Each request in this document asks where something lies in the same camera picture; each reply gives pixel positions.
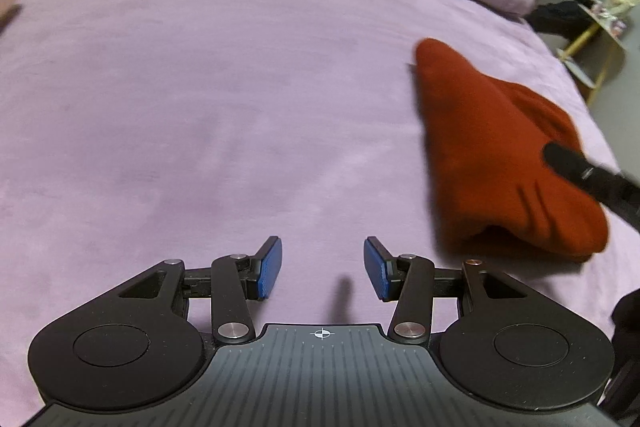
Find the silver bolt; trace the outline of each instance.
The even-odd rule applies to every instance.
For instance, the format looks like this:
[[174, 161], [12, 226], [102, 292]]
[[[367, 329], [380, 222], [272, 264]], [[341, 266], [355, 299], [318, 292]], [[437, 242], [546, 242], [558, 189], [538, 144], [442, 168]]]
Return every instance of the silver bolt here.
[[249, 332], [249, 328], [240, 322], [228, 322], [218, 328], [218, 334], [228, 339], [239, 339]]
[[424, 326], [417, 322], [401, 322], [400, 324], [396, 324], [394, 331], [396, 335], [400, 335], [406, 339], [419, 339], [427, 332]]

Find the folded orange-red garment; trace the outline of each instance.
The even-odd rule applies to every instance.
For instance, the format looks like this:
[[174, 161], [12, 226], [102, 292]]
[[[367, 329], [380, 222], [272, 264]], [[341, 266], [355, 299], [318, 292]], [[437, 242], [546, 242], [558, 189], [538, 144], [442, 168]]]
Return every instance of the folded orange-red garment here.
[[543, 163], [551, 141], [580, 151], [569, 115], [527, 87], [480, 73], [442, 42], [427, 39], [415, 55], [442, 245], [574, 261], [604, 250], [600, 205]]

